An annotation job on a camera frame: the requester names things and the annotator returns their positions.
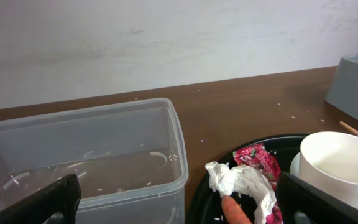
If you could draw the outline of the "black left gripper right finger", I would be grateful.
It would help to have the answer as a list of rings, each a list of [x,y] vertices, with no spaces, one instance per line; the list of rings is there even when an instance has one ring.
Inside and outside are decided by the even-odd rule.
[[[358,224],[358,209],[281,172],[275,190],[284,223]]]

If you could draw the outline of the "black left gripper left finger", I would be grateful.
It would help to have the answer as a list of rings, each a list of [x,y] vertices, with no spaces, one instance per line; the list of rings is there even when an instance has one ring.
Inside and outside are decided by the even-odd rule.
[[[75,174],[68,174],[0,211],[0,224],[74,224],[81,200]]]

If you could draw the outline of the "white plate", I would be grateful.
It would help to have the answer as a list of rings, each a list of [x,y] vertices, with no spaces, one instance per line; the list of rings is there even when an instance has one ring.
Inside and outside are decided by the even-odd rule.
[[[295,177],[299,177],[300,171],[300,153],[298,153],[292,160],[290,164],[290,174]]]

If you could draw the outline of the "white tissue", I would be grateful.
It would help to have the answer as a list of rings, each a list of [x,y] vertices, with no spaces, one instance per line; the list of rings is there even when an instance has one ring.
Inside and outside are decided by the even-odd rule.
[[[255,222],[266,224],[277,199],[272,186],[261,172],[246,165],[230,168],[228,164],[216,161],[204,167],[209,173],[209,186],[214,192],[219,192],[222,197],[237,192],[253,198],[257,203]]]

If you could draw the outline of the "red snack wrapper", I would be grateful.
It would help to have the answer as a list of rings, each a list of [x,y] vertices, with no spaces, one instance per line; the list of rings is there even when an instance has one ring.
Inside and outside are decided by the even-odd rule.
[[[264,175],[275,191],[281,169],[276,158],[265,149],[262,143],[243,147],[233,153],[233,158],[237,164],[251,166]],[[267,217],[266,223],[283,223],[281,211],[276,202],[272,214]]]

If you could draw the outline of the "orange carrot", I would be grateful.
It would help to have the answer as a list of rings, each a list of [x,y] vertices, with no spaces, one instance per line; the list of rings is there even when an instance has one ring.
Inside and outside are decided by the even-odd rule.
[[[252,224],[239,204],[232,197],[224,195],[221,200],[221,207],[229,224]]]

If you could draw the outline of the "wooden chopstick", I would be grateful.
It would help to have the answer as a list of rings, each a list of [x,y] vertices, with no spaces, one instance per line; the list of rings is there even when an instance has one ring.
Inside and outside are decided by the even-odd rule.
[[[356,136],[358,136],[358,130],[356,130],[355,128],[349,126],[348,124],[346,124],[345,122],[343,121],[340,121],[339,124],[346,128],[348,131],[350,131],[352,134],[355,134]]]

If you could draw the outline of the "clear plastic bin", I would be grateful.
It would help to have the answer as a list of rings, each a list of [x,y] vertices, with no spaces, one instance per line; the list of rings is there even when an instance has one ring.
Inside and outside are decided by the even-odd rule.
[[[75,174],[77,223],[183,223],[188,164],[166,98],[0,121],[0,211]]]

